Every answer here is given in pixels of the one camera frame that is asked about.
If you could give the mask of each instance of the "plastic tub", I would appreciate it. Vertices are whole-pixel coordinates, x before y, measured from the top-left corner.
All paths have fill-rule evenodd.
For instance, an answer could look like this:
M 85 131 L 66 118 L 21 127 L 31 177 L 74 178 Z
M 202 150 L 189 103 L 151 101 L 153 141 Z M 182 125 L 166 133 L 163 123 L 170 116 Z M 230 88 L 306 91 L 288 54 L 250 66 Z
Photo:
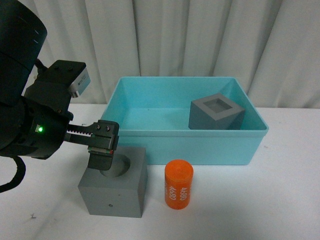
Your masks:
M 240 130 L 191 130 L 191 101 L 221 93 L 245 109 Z M 232 77 L 123 77 L 103 120 L 119 123 L 119 146 L 145 147 L 148 164 L 247 165 L 269 128 Z

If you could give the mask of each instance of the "orange cylinder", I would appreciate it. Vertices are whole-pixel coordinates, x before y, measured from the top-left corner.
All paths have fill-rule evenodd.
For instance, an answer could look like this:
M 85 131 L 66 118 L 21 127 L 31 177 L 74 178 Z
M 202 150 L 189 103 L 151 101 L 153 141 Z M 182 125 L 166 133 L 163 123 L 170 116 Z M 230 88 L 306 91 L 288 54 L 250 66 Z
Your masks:
M 194 169 L 182 159 L 170 161 L 164 168 L 164 199 L 172 209 L 184 209 L 190 202 Z

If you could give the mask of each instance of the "gray block with hole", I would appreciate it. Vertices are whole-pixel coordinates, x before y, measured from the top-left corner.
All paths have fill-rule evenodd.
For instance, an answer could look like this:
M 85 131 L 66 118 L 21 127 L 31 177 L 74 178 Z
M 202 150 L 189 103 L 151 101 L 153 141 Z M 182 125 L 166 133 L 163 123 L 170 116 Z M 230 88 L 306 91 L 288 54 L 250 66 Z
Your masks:
M 147 186 L 144 147 L 118 147 L 111 168 L 87 168 L 78 185 L 91 215 L 141 218 Z
M 239 130 L 245 109 L 221 93 L 193 100 L 189 128 L 192 130 Z

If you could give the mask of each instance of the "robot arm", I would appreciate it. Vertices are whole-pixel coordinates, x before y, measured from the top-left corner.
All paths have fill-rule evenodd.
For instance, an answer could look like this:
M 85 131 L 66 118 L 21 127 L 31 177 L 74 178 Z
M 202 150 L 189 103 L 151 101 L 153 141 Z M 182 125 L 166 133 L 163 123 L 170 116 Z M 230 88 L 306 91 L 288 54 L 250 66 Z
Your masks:
M 49 68 L 37 59 L 47 36 L 42 22 L 17 0 L 0 3 L 0 156 L 13 158 L 17 174 L 0 187 L 16 187 L 25 166 L 18 156 L 47 159 L 63 141 L 87 145 L 88 167 L 108 170 L 118 144 L 119 125 L 99 120 L 91 126 L 69 124 L 72 98 L 90 83 L 84 62 L 58 60 Z M 36 65 L 38 76 L 21 96 Z

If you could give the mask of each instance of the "black cable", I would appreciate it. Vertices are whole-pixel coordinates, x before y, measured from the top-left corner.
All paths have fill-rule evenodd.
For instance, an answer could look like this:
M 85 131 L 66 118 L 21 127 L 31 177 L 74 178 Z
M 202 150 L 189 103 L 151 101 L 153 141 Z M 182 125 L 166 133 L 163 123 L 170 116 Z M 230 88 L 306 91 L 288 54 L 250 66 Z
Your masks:
M 19 156 L 12 156 L 11 158 L 15 161 L 16 173 L 12 178 L 11 182 L 8 182 L 0 186 L 0 193 L 6 192 L 17 187 L 22 182 L 26 174 L 26 165 L 24 161 Z

